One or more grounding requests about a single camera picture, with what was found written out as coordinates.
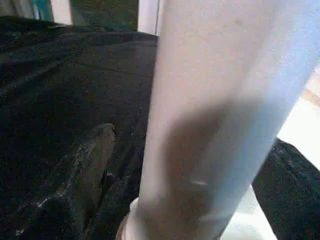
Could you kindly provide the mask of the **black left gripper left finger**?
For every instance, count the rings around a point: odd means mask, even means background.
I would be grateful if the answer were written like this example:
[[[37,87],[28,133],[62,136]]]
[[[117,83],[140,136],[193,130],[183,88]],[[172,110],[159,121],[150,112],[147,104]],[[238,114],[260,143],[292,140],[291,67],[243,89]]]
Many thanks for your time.
[[[100,207],[116,143],[112,123],[73,143],[45,182],[0,221],[2,240],[84,240]]]

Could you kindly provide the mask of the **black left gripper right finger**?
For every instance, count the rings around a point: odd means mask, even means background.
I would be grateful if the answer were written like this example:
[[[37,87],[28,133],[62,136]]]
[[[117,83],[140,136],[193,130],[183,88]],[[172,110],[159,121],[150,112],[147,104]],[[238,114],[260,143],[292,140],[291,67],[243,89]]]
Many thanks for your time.
[[[277,139],[252,187],[277,239],[320,238],[320,172],[297,148]]]

